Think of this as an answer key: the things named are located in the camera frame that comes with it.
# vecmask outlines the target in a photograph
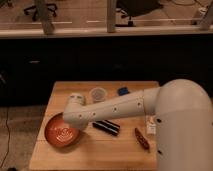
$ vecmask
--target wooden table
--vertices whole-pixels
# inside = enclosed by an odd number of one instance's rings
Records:
[[[155,137],[146,134],[144,116],[113,120],[121,126],[118,137],[97,130],[90,123],[77,144],[63,149],[53,148],[44,137],[46,123],[54,115],[63,112],[70,93],[82,93],[87,104],[90,104],[92,99],[89,91],[92,88],[106,89],[107,99],[110,99],[118,96],[117,89],[124,86],[133,92],[157,87],[158,82],[56,82],[34,147],[30,170],[156,170]],[[150,153],[136,141],[135,127],[147,137]]]

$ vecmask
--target gray floor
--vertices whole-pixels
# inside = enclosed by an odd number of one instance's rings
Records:
[[[159,0],[163,9],[134,17],[136,26],[160,26],[190,24],[199,7],[207,6],[211,0],[195,0],[193,5],[176,5],[174,2],[193,0]],[[11,0],[13,7],[0,8],[0,29],[41,28],[40,22],[32,21],[32,13],[25,15],[23,9],[33,4],[33,0]],[[57,17],[51,16],[56,28],[85,28],[106,26],[106,0],[46,0],[58,6]],[[127,23],[117,13],[118,24]]]
[[[29,170],[29,161],[45,109],[45,105],[0,108],[0,164],[8,147],[7,113],[10,129],[9,153],[1,171],[9,167],[16,167],[19,171]]]

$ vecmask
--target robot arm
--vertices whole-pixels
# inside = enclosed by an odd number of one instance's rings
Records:
[[[88,122],[156,114],[158,171],[213,170],[213,110],[207,93],[189,80],[141,90],[83,106],[84,97],[71,95],[63,118],[84,129]]]

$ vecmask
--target cable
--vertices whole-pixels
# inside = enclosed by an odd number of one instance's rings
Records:
[[[9,151],[10,151],[10,128],[8,126],[8,118],[9,118],[9,107],[7,107],[7,112],[6,112],[6,127],[7,127],[7,131],[8,131],[8,139],[7,139],[7,152],[1,162],[1,165],[0,165],[0,168],[2,169],[3,165],[4,165],[4,162],[9,154]]]

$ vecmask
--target copper bowl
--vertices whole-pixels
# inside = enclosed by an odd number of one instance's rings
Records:
[[[64,122],[62,113],[53,116],[45,127],[45,138],[54,147],[65,147],[75,142],[80,131]]]

